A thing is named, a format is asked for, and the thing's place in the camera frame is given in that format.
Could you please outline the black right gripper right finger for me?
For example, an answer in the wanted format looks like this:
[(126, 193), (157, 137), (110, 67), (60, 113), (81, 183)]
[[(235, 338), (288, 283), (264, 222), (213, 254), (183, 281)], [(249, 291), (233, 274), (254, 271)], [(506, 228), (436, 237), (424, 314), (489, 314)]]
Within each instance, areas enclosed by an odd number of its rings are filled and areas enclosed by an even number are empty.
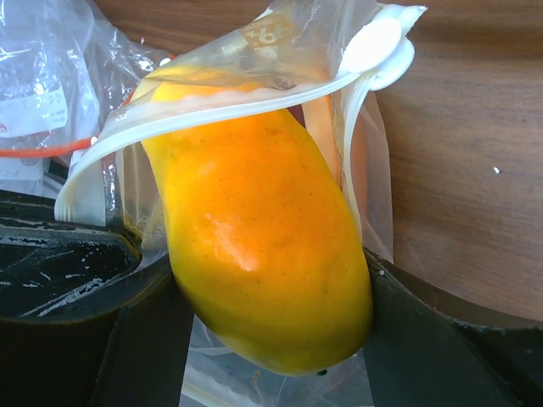
[(363, 347), (376, 406), (540, 406), (542, 324), (486, 308), (365, 252)]

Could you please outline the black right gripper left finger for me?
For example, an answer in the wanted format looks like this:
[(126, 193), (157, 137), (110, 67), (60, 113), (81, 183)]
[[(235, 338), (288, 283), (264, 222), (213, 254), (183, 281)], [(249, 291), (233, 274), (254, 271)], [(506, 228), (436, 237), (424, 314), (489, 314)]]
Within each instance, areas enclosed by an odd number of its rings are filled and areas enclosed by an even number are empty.
[(1, 403), (176, 406), (193, 313), (128, 231), (58, 222), (1, 194)]

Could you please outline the orange yellow mango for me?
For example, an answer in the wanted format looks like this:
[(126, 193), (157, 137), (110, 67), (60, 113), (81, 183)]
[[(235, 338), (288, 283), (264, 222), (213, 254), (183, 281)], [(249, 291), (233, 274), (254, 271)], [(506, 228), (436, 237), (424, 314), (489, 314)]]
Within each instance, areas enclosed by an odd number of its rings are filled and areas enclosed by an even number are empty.
[(143, 142), (171, 268), (231, 350), (300, 376), (349, 358), (372, 322), (361, 237), (310, 133), (286, 109)]

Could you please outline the clear white-dotted zip bag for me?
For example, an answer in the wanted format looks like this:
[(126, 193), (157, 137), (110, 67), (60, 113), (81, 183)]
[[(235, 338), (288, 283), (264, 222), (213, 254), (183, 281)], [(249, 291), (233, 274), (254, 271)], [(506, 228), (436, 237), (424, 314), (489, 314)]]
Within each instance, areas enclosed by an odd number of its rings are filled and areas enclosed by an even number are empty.
[[(57, 220), (121, 223), (145, 259), (167, 254), (165, 211), (143, 142), (174, 131), (332, 100), (339, 187), (363, 252), (393, 257), (389, 144), (378, 91), (410, 68), (409, 32), (424, 5), (382, 1), (275, 1), (249, 24), (153, 70), (106, 120), (70, 172)], [(357, 121), (367, 146), (367, 195), (351, 175)], [(182, 397), (205, 406), (370, 406), (361, 348), (315, 373), (288, 376), (231, 350), (196, 315)]]

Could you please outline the orange papaya slice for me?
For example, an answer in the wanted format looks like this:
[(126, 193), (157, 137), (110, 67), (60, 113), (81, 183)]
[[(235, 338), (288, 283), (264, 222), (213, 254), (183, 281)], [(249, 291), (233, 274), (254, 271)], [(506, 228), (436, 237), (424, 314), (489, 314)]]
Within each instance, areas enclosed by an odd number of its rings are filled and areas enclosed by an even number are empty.
[[(332, 100), (325, 96), (288, 108), (290, 114), (310, 133), (320, 149), (334, 180), (339, 181), (339, 158), (333, 135)], [(351, 144), (352, 180), (358, 197), (367, 195), (367, 146), (362, 124), (357, 121)]]

